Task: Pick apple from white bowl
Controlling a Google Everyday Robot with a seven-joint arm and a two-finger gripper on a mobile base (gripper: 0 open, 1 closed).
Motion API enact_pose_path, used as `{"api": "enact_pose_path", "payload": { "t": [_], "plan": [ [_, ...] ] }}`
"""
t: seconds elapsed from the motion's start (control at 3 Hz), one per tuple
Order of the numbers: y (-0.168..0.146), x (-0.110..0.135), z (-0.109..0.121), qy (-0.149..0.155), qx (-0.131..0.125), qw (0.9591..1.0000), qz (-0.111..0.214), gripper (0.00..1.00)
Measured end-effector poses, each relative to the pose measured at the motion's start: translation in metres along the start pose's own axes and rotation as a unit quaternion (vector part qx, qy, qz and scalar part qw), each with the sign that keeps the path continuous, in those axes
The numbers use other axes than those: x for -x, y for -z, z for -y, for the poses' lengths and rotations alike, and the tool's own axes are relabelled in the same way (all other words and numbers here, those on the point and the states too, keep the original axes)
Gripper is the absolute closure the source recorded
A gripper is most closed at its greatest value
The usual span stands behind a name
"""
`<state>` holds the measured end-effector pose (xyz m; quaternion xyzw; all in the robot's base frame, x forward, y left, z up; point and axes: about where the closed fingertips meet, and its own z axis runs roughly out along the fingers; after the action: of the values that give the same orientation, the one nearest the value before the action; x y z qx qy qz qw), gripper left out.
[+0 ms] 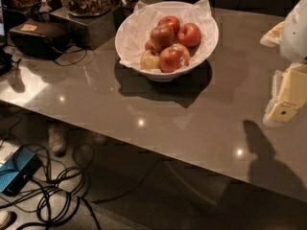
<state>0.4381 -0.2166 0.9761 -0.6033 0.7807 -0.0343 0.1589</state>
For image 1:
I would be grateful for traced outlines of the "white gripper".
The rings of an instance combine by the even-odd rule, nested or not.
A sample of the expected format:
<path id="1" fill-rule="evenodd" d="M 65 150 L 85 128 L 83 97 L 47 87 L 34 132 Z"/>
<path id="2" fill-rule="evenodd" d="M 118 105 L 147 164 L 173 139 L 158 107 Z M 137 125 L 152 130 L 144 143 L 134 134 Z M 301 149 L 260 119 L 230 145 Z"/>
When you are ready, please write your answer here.
<path id="1" fill-rule="evenodd" d="M 260 39 L 267 47 L 279 45 L 280 54 L 292 63 L 284 72 L 276 70 L 272 79 L 272 98 L 263 124 L 279 127 L 293 119 L 307 103 L 307 0 L 299 0 L 284 22 L 271 28 Z"/>

